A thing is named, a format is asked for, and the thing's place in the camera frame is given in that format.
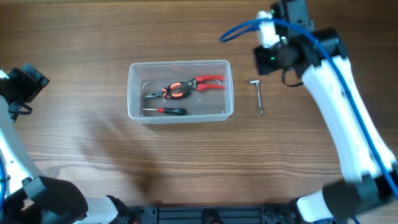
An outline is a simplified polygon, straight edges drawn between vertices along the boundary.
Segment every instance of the clear plastic box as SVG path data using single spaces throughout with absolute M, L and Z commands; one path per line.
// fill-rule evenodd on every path
M 199 75 L 223 75 L 224 90 L 191 90 L 191 95 L 179 100 L 142 98 L 162 91 L 175 82 L 187 82 Z M 141 124 L 192 123 L 224 121 L 234 111 L 234 90 L 231 66 L 226 60 L 191 62 L 144 62 L 130 66 L 127 84 L 127 108 L 131 119 Z M 143 108 L 185 108 L 186 116 L 173 116 L 144 111 Z

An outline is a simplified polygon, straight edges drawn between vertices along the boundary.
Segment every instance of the wood grain surface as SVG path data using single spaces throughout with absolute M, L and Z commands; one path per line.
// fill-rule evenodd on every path
M 280 72 L 258 77 L 255 34 L 218 37 L 274 1 L 0 4 L 0 64 L 50 79 L 15 127 L 37 166 L 87 196 L 128 205 L 288 202 L 341 178 L 313 98 Z M 397 1 L 308 0 L 317 29 L 335 27 L 365 105 L 398 155 Z M 225 59 L 235 109 L 225 122 L 142 126 L 127 115 L 135 62 Z M 265 115 L 257 112 L 260 78 Z M 396 204 L 359 216 L 397 223 Z

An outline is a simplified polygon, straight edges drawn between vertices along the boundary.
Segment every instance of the red-handled pliers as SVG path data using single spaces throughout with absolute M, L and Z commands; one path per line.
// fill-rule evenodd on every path
M 169 85 L 162 89 L 161 92 L 153 93 L 151 95 L 144 96 L 144 98 L 157 98 L 163 97 L 165 99 L 181 99 L 189 96 L 191 94 L 190 89 L 197 91 L 209 90 L 209 89 L 220 89 L 224 90 L 225 87 L 219 84 L 204 84 L 204 81 L 210 80 L 220 80 L 224 81 L 224 76 L 222 75 L 203 75 L 192 78 L 187 82 L 177 82 Z M 181 93 L 172 93 L 172 90 L 186 90 Z

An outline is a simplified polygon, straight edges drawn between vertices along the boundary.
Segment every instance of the blue cable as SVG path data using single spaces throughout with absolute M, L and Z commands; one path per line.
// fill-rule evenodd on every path
M 6 192 L 7 192 L 7 182 L 6 182 L 6 173 L 4 171 L 5 167 L 3 166 L 2 159 L 0 158 L 0 179 L 2 182 L 1 185 L 1 192 L 0 192 L 0 211 L 2 210 L 2 206 L 4 205 L 4 201 L 6 199 Z
M 281 19 L 276 19 L 276 18 L 272 18 L 272 19 L 264 18 L 264 19 L 253 19 L 253 20 L 250 20 L 250 21 L 243 22 L 243 23 L 240 24 L 240 25 L 237 25 L 236 27 L 230 29 L 230 30 L 227 31 L 225 34 L 223 34 L 223 35 L 220 37 L 220 41 L 221 41 L 221 42 L 227 42 L 227 41 L 231 40 L 231 38 L 226 39 L 226 37 L 229 36 L 230 34 L 232 34 L 233 32 L 237 31 L 238 29 L 242 29 L 242 28 L 244 28 L 244 27 L 250 26 L 248 29 L 246 29 L 246 30 L 244 30 L 244 31 L 242 31 L 242 32 L 239 33 L 239 34 L 244 34 L 245 32 L 251 31 L 251 29 L 254 27 L 254 24 L 259 25 L 261 22 L 264 22 L 264 21 L 272 21 L 272 22 L 274 22 L 275 24 L 278 24 L 278 25 L 287 27 L 287 28 L 289 28 L 289 29 L 292 29 L 292 30 L 294 30 L 294 31 L 296 31 L 296 32 L 298 32 L 298 33 L 300 33 L 300 34 L 306 36 L 306 37 L 308 38 L 308 40 L 311 40 L 311 41 L 313 42 L 313 44 L 315 45 L 315 47 L 316 47 L 316 48 L 321 52 L 321 54 L 328 60 L 328 62 L 330 63 L 331 67 L 332 67 L 333 70 L 335 71 L 335 73 L 336 73 L 336 75 L 337 75 L 337 77 L 338 77 L 338 79 L 339 79 L 339 81 L 340 81 L 340 83 L 341 83 L 341 86 L 342 86 L 343 89 L 344 89 L 344 92 L 345 92 L 345 94 L 346 94 L 346 96 L 347 96 L 347 99 L 348 99 L 350 105 L 351 105 L 351 108 L 353 109 L 353 112 L 354 112 L 354 114 L 355 114 L 355 117 L 356 117 L 356 119 L 358 120 L 358 123 L 359 123 L 359 125 L 360 125 L 360 127 L 361 127 L 361 129 L 362 129 L 362 132 L 363 132 L 363 134 L 364 134 L 364 136 L 365 136 L 365 138 L 366 138 L 366 141 L 368 142 L 368 145 L 369 145 L 369 147 L 370 147 L 370 149 L 371 149 L 371 151 L 372 151 L 373 157 L 375 158 L 377 164 L 379 165 L 380 170 L 381 170 L 381 172 L 382 172 L 384 178 L 386 179 L 387 183 L 389 184 L 389 186 L 390 186 L 390 188 L 391 188 L 391 190 L 392 190 L 392 193 L 393 193 L 393 194 L 395 195 L 395 197 L 398 199 L 398 188 L 397 188 L 397 186 L 395 185 L 395 183 L 394 183 L 393 179 L 391 178 L 390 174 L 388 173 L 386 167 L 385 167 L 384 164 L 382 163 L 382 160 L 381 160 L 381 158 L 380 158 L 380 155 L 379 155 L 379 153 L 378 153 L 377 150 L 376 150 L 376 147 L 375 147 L 375 145 L 374 145 L 374 143 L 373 143 L 373 141 L 372 141 L 372 138 L 371 138 L 371 136 L 370 136 L 370 134 L 369 134 L 369 131 L 368 131 L 368 129 L 366 128 L 365 122 L 364 122 L 364 120 L 362 119 L 362 116 L 361 116 L 361 114 L 360 114 L 360 112 L 359 112 L 359 109 L 358 109 L 358 107 L 357 107 L 356 104 L 355 104 L 354 98 L 353 98 L 353 96 L 352 96 L 352 94 L 351 94 L 351 92 L 350 92 L 350 90 L 349 90 L 349 88 L 348 88 L 347 83 L 345 82 L 345 79 L 344 79 L 343 75 L 341 74 L 341 72 L 339 71 L 338 67 L 337 67 L 336 64 L 333 62 L 333 60 L 331 59 L 331 57 L 330 57 L 330 55 L 328 54 L 328 52 L 322 47 L 322 45 L 320 45 L 320 44 L 318 43 L 318 40 L 317 40 L 311 33 L 309 33 L 308 31 L 306 31 L 305 29 L 303 29 L 303 28 L 301 28 L 301 27 L 299 27 L 299 26 L 296 26 L 296 25 L 294 25 L 294 24 L 291 24 L 291 23 L 289 23 L 289 22 L 287 22 L 287 21 L 283 21 L 283 20 L 281 20 Z
M 318 221 L 315 221 L 313 224 L 322 224 L 322 223 L 330 223 L 330 222 L 333 222 L 333 221 L 336 221 L 334 218 L 325 218 L 325 219 L 322 219 L 322 220 L 318 220 Z
M 355 224 L 360 224 L 356 217 L 352 217 L 352 219 L 354 220 Z

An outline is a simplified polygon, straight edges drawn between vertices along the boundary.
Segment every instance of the black cable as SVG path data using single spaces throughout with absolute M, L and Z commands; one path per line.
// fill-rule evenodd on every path
M 286 86 L 289 86 L 289 87 L 298 87 L 300 85 L 303 85 L 303 82 L 299 82 L 299 83 L 296 83 L 293 85 L 286 84 L 286 81 L 285 81 L 286 72 L 288 72 L 288 70 L 286 70 L 286 69 L 284 69 L 284 71 L 282 72 L 282 83 L 283 84 L 285 84 Z
M 33 108 L 31 108 L 30 106 L 26 105 L 25 103 L 21 103 L 20 105 L 23 108 L 27 109 L 27 111 L 11 111 L 11 110 L 8 110 L 8 113 L 19 114 L 19 115 L 29 115 L 29 114 L 32 113 Z

